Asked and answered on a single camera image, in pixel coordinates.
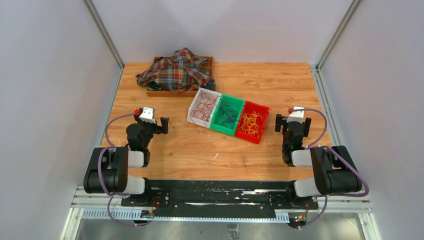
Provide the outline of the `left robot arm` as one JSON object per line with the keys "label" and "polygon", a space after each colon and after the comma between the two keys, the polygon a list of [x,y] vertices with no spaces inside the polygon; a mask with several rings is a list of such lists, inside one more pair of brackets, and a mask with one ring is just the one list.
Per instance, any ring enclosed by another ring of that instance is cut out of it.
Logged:
{"label": "left robot arm", "polygon": [[130,124],[125,132],[127,144],[94,148],[86,169],[83,188],[88,194],[106,194],[114,196],[134,196],[140,206],[149,206],[153,201],[153,193],[149,190],[146,177],[129,175],[130,168],[145,168],[150,162],[149,143],[154,135],[169,132],[169,119],[160,118],[161,125],[154,119],[144,119],[140,114],[129,113],[111,120],[105,127],[104,136],[109,141],[109,126],[116,120],[133,117],[136,123]]}

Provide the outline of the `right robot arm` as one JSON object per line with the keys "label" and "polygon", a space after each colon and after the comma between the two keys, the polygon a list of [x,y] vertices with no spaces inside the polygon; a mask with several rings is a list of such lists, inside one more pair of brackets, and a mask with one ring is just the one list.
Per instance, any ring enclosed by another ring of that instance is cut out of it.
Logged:
{"label": "right robot arm", "polygon": [[275,131],[282,133],[282,159],[289,167],[311,167],[313,176],[287,186],[286,203],[294,209],[318,196],[355,195],[363,188],[358,170],[344,145],[307,148],[311,118],[275,117]]}

